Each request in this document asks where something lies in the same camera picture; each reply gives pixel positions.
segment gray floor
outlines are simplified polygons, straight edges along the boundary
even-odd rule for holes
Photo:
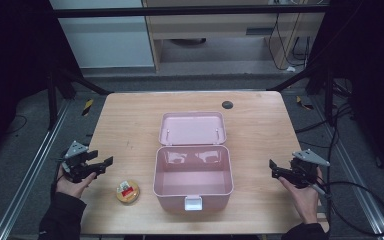
[[[205,44],[179,44],[167,41],[164,44],[161,69],[157,73],[135,72],[119,76],[90,75],[89,79],[108,90],[123,91],[184,91],[184,90],[227,90],[248,89],[263,90],[288,79],[294,73],[278,70],[270,58],[263,39],[207,39]],[[308,110],[296,103],[296,96],[301,96],[306,102],[318,106],[323,94],[307,97],[302,87],[305,81],[295,84],[283,92],[282,96],[288,109],[295,129],[309,126],[321,121],[320,111]],[[78,94],[74,101],[69,102],[68,112],[61,126],[46,161],[35,178],[30,193],[22,204],[17,219],[11,225],[11,236],[23,239],[35,239],[38,223],[49,204],[49,184],[53,178],[55,160],[73,141],[87,143],[93,134],[105,96],[99,96],[90,90],[76,85]],[[85,102],[93,99],[88,116],[81,116]],[[344,103],[342,98],[335,98],[338,106]],[[65,101],[59,98],[59,106]],[[17,115],[9,131],[0,144],[0,220],[3,218],[13,196],[35,158],[48,126],[47,95],[39,92],[22,100],[17,109]],[[332,180],[349,180],[347,165],[344,158],[352,160],[358,174],[366,186],[378,193],[384,200],[384,169],[375,164],[375,156],[367,144],[360,127],[352,120],[352,115],[346,115],[339,120],[339,136],[341,142],[332,153]],[[302,149],[311,148],[320,156],[327,157],[330,141],[329,128],[318,127],[312,131],[298,134]],[[344,146],[345,157],[340,146]],[[360,227],[371,229],[364,211],[356,199],[353,190],[332,189],[339,210],[346,218]],[[331,239],[376,239],[366,237],[346,226],[337,216],[332,219]],[[104,239],[122,236],[104,236]],[[89,236],[85,239],[98,239]],[[279,236],[268,236],[268,239],[280,239]]]

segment box compartment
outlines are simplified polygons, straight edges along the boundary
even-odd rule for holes
[[[218,112],[164,114],[154,193],[168,211],[221,210],[233,192],[223,116]]]
[[[165,210],[220,210],[226,207],[232,191],[226,147],[173,146],[158,150],[154,192]]]

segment aluminum rail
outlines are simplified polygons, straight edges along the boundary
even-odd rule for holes
[[[311,98],[315,103],[315,108],[319,113],[320,117],[324,120],[324,115],[322,111],[322,103],[316,97]],[[329,124],[325,123],[326,132],[329,137],[333,138],[333,129],[329,126]],[[348,155],[345,146],[342,144],[342,141],[339,139],[338,143],[335,146],[337,150],[337,156],[339,158],[340,164],[342,165],[345,174],[348,179],[356,184],[367,187],[361,175],[358,173],[357,168],[352,163],[351,157]],[[369,221],[373,231],[375,233],[384,232],[384,216],[377,204],[377,202],[373,199],[373,197],[365,191],[361,189],[354,190],[354,193],[359,201],[364,213],[366,214],[366,218]],[[384,240],[384,236],[378,237],[379,240]]]
[[[36,177],[39,174],[40,169],[42,168],[44,161],[46,160],[49,150],[62,126],[62,123],[64,122],[68,108],[71,104],[71,100],[65,100],[64,102],[65,104],[63,104],[58,114],[58,121],[56,122],[54,128],[49,130],[46,134],[36,153],[36,156],[34,157],[26,175],[24,176],[23,181],[18,187],[16,194],[14,195],[9,207],[7,208],[4,216],[0,221],[0,240],[5,240],[9,236],[9,233],[14,226],[14,223],[17,220],[17,217],[20,214],[24,203],[26,202],[30,190],[36,180]]]
[[[263,13],[322,13],[344,11],[350,6],[328,4],[306,5],[237,5],[237,6],[187,6],[187,7],[144,7],[144,8],[100,8],[100,9],[57,9],[32,11],[29,14],[56,18],[133,17],[168,15],[214,15],[214,14],[263,14]]]

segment small food item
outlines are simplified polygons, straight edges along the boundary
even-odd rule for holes
[[[120,183],[117,188],[117,198],[124,204],[131,204],[139,197],[139,186],[133,180],[126,180]]]

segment white cabinet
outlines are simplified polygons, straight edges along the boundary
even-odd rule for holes
[[[50,2],[54,9],[142,7],[140,0]],[[154,67],[144,17],[61,18],[59,21],[82,71]]]
[[[142,0],[145,7],[268,5],[271,0]],[[295,0],[299,4],[316,4],[320,0]],[[159,68],[165,39],[266,37],[276,65],[285,68],[286,56],[296,37],[315,37],[323,13],[225,14],[187,16],[149,16],[147,24],[156,69]]]

